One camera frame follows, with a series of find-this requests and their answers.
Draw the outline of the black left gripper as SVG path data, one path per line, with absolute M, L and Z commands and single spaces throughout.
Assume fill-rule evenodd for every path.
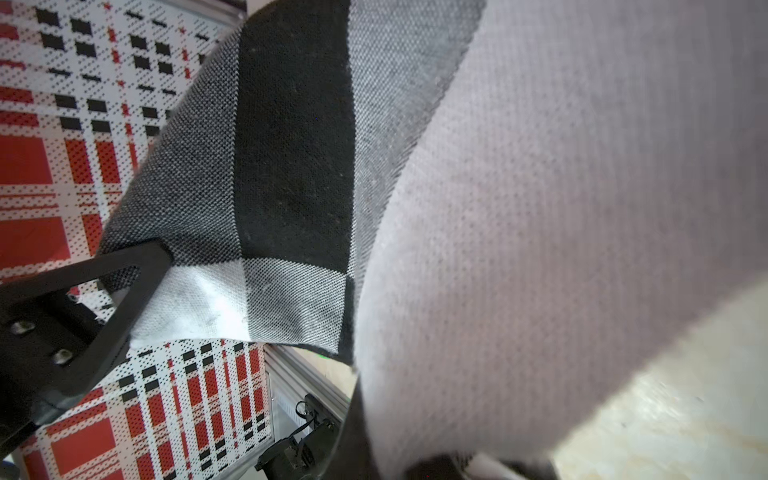
M 172 256 L 157 240 L 13 281 L 1 288 L 1 454 L 76 406 L 119 364 Z M 97 280 L 116 290 L 101 325 L 69 296 Z

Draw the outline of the grey black white checked scarf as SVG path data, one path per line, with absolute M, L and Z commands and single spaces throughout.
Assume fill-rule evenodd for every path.
M 326 479 L 528 466 L 767 270 L 763 1 L 275 1 L 104 229 L 173 264 L 135 347 L 358 381 Z

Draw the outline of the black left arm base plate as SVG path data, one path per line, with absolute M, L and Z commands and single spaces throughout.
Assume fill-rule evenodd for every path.
M 304 422 L 259 457 L 255 470 L 267 479 L 320 479 L 341 431 L 340 419 L 313 394 L 296 404 Z

